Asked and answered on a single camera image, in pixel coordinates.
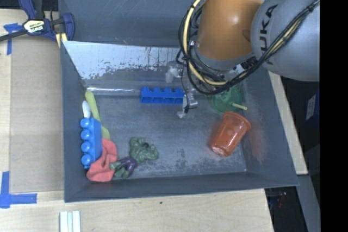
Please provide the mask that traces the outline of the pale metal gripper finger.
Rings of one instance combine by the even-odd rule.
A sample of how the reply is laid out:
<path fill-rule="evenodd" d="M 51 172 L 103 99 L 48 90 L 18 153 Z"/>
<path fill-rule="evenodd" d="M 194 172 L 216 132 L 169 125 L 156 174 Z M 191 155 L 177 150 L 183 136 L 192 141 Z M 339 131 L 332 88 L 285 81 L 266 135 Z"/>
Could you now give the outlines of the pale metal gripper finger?
<path fill-rule="evenodd" d="M 170 61 L 167 64 L 167 70 L 165 73 L 165 81 L 166 83 L 172 83 L 174 79 L 180 77 L 180 68 L 179 65 L 175 61 Z"/>
<path fill-rule="evenodd" d="M 182 109 L 177 112 L 179 119 L 183 119 L 187 116 L 190 110 L 196 109 L 198 107 L 198 101 L 193 93 L 186 93 L 182 100 Z"/>

